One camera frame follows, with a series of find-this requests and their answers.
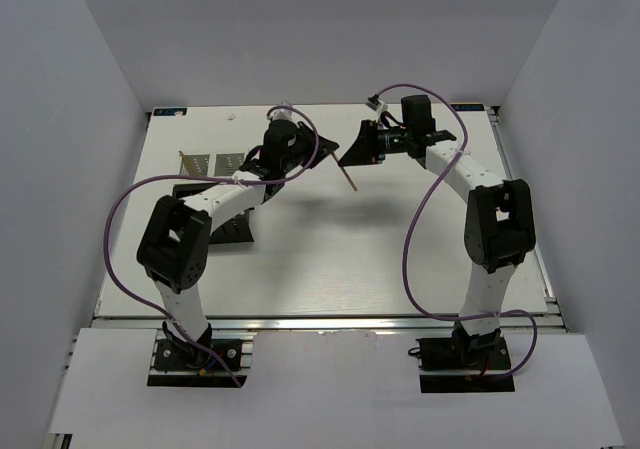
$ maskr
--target table surface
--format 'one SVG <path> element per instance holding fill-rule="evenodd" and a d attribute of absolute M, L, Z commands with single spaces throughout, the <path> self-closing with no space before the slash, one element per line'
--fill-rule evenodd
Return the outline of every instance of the table surface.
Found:
<path fill-rule="evenodd" d="M 584 449 L 622 444 L 584 336 L 541 335 L 515 392 L 421 394 L 415 334 L 264 332 L 242 389 L 147 387 L 155 330 L 83 329 L 51 432 L 113 447 Z M 531 335 L 505 336 L 514 361 Z"/>
<path fill-rule="evenodd" d="M 360 121 L 373 113 L 364 105 L 297 106 L 325 137 L 350 147 Z M 183 116 L 151 118 L 136 181 L 178 174 L 181 158 L 245 153 L 262 142 L 268 107 L 193 107 Z M 390 106 L 399 116 L 400 108 Z M 453 115 L 434 104 L 438 129 L 460 136 Z M 461 112 L 473 157 L 494 173 L 505 171 L 486 112 Z M 253 244 L 211 246 L 200 280 L 205 313 L 219 317 L 400 316 L 415 314 L 402 287 L 401 256 L 406 231 L 435 176 L 405 155 L 380 166 L 349 168 L 354 192 L 331 159 L 293 181 L 251 214 Z M 135 191 L 114 247 L 113 263 L 127 287 L 160 303 L 135 253 L 155 202 L 171 194 L 162 181 Z M 443 184 L 416 228 L 409 275 L 417 300 L 432 312 L 457 313 L 464 301 L 471 262 L 462 240 L 466 206 Z M 504 309 L 545 312 L 544 282 L 530 253 L 513 277 Z M 102 286 L 99 316 L 156 313 L 129 299 L 109 280 Z"/>

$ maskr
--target wall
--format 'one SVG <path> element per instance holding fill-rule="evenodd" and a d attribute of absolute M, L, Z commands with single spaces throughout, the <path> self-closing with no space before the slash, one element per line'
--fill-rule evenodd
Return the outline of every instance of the wall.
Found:
<path fill-rule="evenodd" d="M 640 447 L 640 0 L 559 0 L 502 108 L 563 314 Z"/>
<path fill-rule="evenodd" d="M 144 114 L 83 0 L 0 0 L 0 434 L 39 448 Z"/>
<path fill-rule="evenodd" d="M 146 110 L 360 102 L 400 81 L 500 104 L 556 1 L 86 0 Z"/>

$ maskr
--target white panel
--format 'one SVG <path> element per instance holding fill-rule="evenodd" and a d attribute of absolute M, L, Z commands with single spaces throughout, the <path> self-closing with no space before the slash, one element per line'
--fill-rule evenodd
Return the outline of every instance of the white panel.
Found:
<path fill-rule="evenodd" d="M 502 110 L 567 324 L 640 447 L 640 0 L 560 0 Z"/>
<path fill-rule="evenodd" d="M 506 394 L 421 394 L 411 335 L 260 333 L 238 389 L 146 387 L 151 330 L 81 332 L 53 432 L 73 449 L 598 449 L 621 443 L 583 336 L 542 336 Z M 530 336 L 508 336 L 514 358 Z"/>
<path fill-rule="evenodd" d="M 363 104 L 299 106 L 340 154 L 355 140 Z M 267 107 L 189 108 L 186 116 L 153 117 L 136 179 L 176 174 L 178 151 L 228 153 L 262 143 Z M 399 116 L 399 107 L 392 106 Z M 235 119 L 229 120 L 231 114 Z M 460 134 L 442 105 L 433 106 L 439 129 Z M 488 169 L 504 175 L 487 114 L 461 113 L 469 149 Z M 378 167 L 348 168 L 353 192 L 331 159 L 288 184 L 251 214 L 252 245 L 210 250 L 200 297 L 211 316 L 415 314 L 402 287 L 401 256 L 411 217 L 435 176 L 407 156 L 389 156 Z M 173 182 L 144 186 L 132 195 L 114 251 L 116 272 L 132 290 L 156 302 L 158 291 L 135 253 L 156 201 Z M 416 228 L 410 254 L 417 299 L 434 312 L 457 313 L 469 285 L 471 261 L 463 244 L 466 205 L 445 184 Z M 505 309 L 545 312 L 543 286 L 529 255 L 513 277 Z M 102 316 L 157 315 L 107 280 Z"/>
<path fill-rule="evenodd" d="M 358 102 L 399 80 L 500 104 L 557 0 L 86 0 L 147 110 Z"/>
<path fill-rule="evenodd" d="M 0 0 L 0 434 L 36 449 L 145 117 L 83 0 Z"/>

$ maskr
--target robotic arm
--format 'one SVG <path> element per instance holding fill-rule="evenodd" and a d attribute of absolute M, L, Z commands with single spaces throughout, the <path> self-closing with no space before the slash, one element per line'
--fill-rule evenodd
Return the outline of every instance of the robotic arm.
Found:
<path fill-rule="evenodd" d="M 194 340 L 211 347 L 198 280 L 207 263 L 211 234 L 236 215 L 267 202 L 284 187 L 283 180 L 298 166 L 312 169 L 338 149 L 338 144 L 319 137 L 304 123 L 294 123 L 288 111 L 277 111 L 264 134 L 263 144 L 250 151 L 233 175 L 242 184 L 217 184 L 195 195 L 158 200 L 138 247 L 137 260 L 160 291 L 164 307 Z M 189 367 L 200 368 L 208 355 L 186 343 L 172 322 L 163 324 L 172 345 Z"/>
<path fill-rule="evenodd" d="M 386 112 L 386 105 L 376 96 L 367 105 L 378 118 L 361 122 L 356 142 L 340 166 L 381 164 L 387 154 L 406 153 L 439 176 L 458 152 L 455 137 L 449 131 L 436 130 L 429 97 L 403 98 L 402 123 Z M 390 119 L 397 125 L 391 126 Z M 473 265 L 459 315 L 498 313 L 509 280 L 535 246 L 529 186 L 522 180 L 502 180 L 467 154 L 444 181 L 467 204 L 464 243 Z M 486 357 L 499 338 L 497 317 L 475 319 L 456 323 L 452 345 L 462 360 L 478 360 Z"/>

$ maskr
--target purple hose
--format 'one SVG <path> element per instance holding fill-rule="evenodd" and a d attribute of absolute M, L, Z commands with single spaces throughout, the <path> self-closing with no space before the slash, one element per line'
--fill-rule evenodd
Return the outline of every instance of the purple hose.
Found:
<path fill-rule="evenodd" d="M 201 176 L 164 175 L 164 176 L 149 177 L 147 179 L 143 179 L 142 181 L 136 182 L 134 185 L 132 185 L 126 191 L 124 191 L 122 194 L 120 194 L 120 196 L 116 199 L 116 202 L 114 202 L 113 206 L 111 206 L 111 210 L 109 211 L 109 215 L 107 216 L 107 221 L 106 221 L 105 226 L 104 226 L 104 236 L 102 238 L 102 255 L 104 257 L 104 263 L 105 263 L 105 266 L 107 268 L 107 273 L 109 274 L 109 277 L 111 278 L 113 283 L 118 287 L 118 289 L 120 289 L 122 292 L 124 292 L 130 298 L 140 302 L 141 304 L 144 304 L 145 306 L 149 306 L 152 309 L 155 309 L 160 314 L 162 314 L 167 319 L 169 319 L 171 322 L 173 322 L 173 326 L 178 331 L 178 334 L 180 334 L 180 336 L 182 336 L 182 338 L 185 341 L 187 341 L 189 344 L 191 344 L 192 346 L 200 349 L 201 351 L 206 352 L 207 354 L 212 356 L 214 359 L 216 359 L 220 363 L 222 368 L 225 371 L 227 371 L 229 376 L 231 376 L 231 379 L 233 379 L 233 382 L 238 387 L 242 387 L 242 385 L 240 384 L 240 381 L 238 381 L 238 379 L 236 378 L 235 374 L 231 371 L 231 369 L 229 369 L 229 366 L 227 366 L 227 364 L 222 360 L 222 358 L 218 354 L 216 354 L 213 350 L 211 350 L 210 347 L 205 347 L 202 344 L 199 344 L 198 342 L 196 342 L 193 338 L 191 338 L 184 331 L 184 329 L 182 329 L 176 323 L 176 321 L 173 318 L 173 316 L 165 308 L 163 308 L 163 307 L 161 307 L 161 306 L 159 306 L 157 304 L 154 304 L 153 302 L 151 302 L 151 301 L 149 301 L 149 300 L 147 300 L 147 299 L 145 299 L 143 297 L 140 297 L 137 294 L 135 294 L 132 291 L 130 291 L 129 289 L 127 289 L 127 287 L 122 283 L 122 281 L 118 278 L 118 276 L 116 275 L 115 271 L 113 270 L 113 265 L 111 264 L 111 253 L 110 253 L 109 240 L 110 240 L 110 236 L 111 236 L 111 226 L 113 225 L 113 219 L 115 217 L 116 211 L 118 210 L 118 207 L 120 207 L 120 204 L 122 204 L 122 202 L 127 198 L 127 196 L 129 196 L 129 194 L 131 194 L 133 191 L 135 191 L 139 187 L 142 187 L 142 186 L 144 186 L 146 184 L 150 184 L 152 182 L 178 179 L 178 180 L 188 180 L 188 181 L 217 182 L 219 184 L 241 183 L 241 184 L 246 185 L 246 186 L 271 186 L 271 185 L 274 185 L 274 184 L 284 184 L 285 182 L 290 182 L 290 181 L 293 181 L 294 179 L 297 179 L 298 177 L 300 177 L 302 175 L 302 173 L 309 168 L 309 166 L 311 165 L 311 163 L 315 159 L 316 155 L 318 154 L 318 150 L 320 148 L 320 136 L 318 134 L 318 130 L 316 129 L 316 126 L 313 124 L 311 119 L 309 119 L 304 113 L 302 113 L 301 111 L 299 111 L 298 109 L 296 109 L 294 107 L 274 106 L 274 107 L 272 107 L 271 109 L 269 109 L 267 111 L 267 117 L 273 111 L 275 111 L 277 109 L 285 109 L 285 110 L 289 110 L 289 111 L 292 111 L 292 112 L 295 112 L 296 114 L 298 114 L 300 117 L 302 117 L 309 124 L 309 127 L 311 127 L 311 129 L 313 130 L 313 134 L 315 136 L 315 147 L 313 149 L 313 153 L 311 154 L 311 157 L 304 164 L 304 166 L 302 166 L 302 169 L 300 169 L 294 175 L 292 175 L 290 177 L 285 177 L 284 179 L 278 179 L 277 181 L 243 181 L 243 180 L 239 180 L 237 182 L 234 181 L 233 179 L 228 179 L 228 178 L 204 177 L 204 176 L 201 177 Z"/>
<path fill-rule="evenodd" d="M 429 199 L 431 199 L 431 196 L 433 195 L 437 187 L 440 185 L 440 183 L 442 183 L 442 181 L 444 181 L 444 179 L 447 177 L 447 174 L 449 174 L 451 169 L 453 169 L 453 166 L 455 166 L 458 160 L 460 160 L 460 158 L 462 157 L 462 152 L 466 149 L 467 144 L 469 143 L 469 131 L 467 131 L 467 126 L 465 125 L 464 121 L 460 118 L 456 110 L 451 106 L 451 104 L 449 104 L 445 100 L 444 97 L 424 87 L 417 86 L 415 84 L 408 84 L 408 83 L 392 84 L 391 86 L 387 86 L 381 91 L 377 92 L 376 95 L 381 96 L 385 92 L 398 87 L 408 87 L 411 89 L 416 89 L 418 91 L 426 92 L 430 96 L 433 96 L 436 99 L 438 99 L 445 106 L 447 106 L 447 109 L 451 111 L 453 116 L 458 121 L 458 124 L 460 124 L 460 128 L 462 129 L 462 134 L 463 134 L 462 144 L 460 145 L 459 151 L 456 153 L 453 159 L 451 159 L 451 162 L 447 164 L 447 167 L 445 167 L 444 171 L 442 171 L 442 174 L 440 174 L 438 178 L 435 180 L 435 182 L 431 185 L 431 187 L 425 194 L 422 201 L 420 201 L 420 205 L 418 206 L 418 209 L 416 210 L 416 213 L 414 214 L 413 219 L 411 219 L 411 224 L 409 224 L 409 230 L 407 231 L 407 236 L 405 237 L 405 240 L 404 240 L 404 247 L 402 249 L 402 282 L 404 284 L 404 291 L 407 294 L 407 298 L 409 299 L 409 302 L 411 302 L 413 307 L 416 308 L 418 312 L 425 315 L 426 317 L 435 319 L 437 321 L 462 322 L 462 321 L 472 321 L 476 319 L 484 319 L 487 317 L 499 317 L 499 316 L 514 317 L 518 315 L 524 315 L 528 317 L 529 320 L 531 321 L 531 325 L 533 326 L 533 338 L 531 340 L 531 347 L 529 348 L 529 351 L 516 367 L 514 367 L 508 372 L 505 372 L 504 374 L 494 376 L 496 378 L 508 377 L 518 372 L 520 369 L 522 369 L 522 367 L 524 367 L 524 365 L 527 362 L 529 362 L 529 359 L 531 359 L 531 356 L 533 355 L 533 351 L 536 348 L 536 344 L 538 342 L 538 325 L 536 324 L 535 318 L 531 314 L 529 314 L 527 311 L 524 311 L 522 309 L 512 309 L 510 311 L 505 311 L 498 314 L 486 313 L 486 314 L 475 314 L 472 316 L 445 316 L 441 314 L 435 314 L 433 312 L 429 312 L 426 309 L 424 309 L 418 303 L 418 301 L 416 301 L 415 297 L 413 296 L 413 293 L 411 292 L 411 288 L 409 287 L 408 265 L 409 265 L 409 247 L 411 246 L 411 238 L 413 237 L 413 233 L 415 231 L 416 225 L 418 224 L 418 220 L 420 219 L 420 216 L 422 215 L 422 211 L 424 210 L 424 207 L 427 205 L 427 202 L 429 202 Z"/>

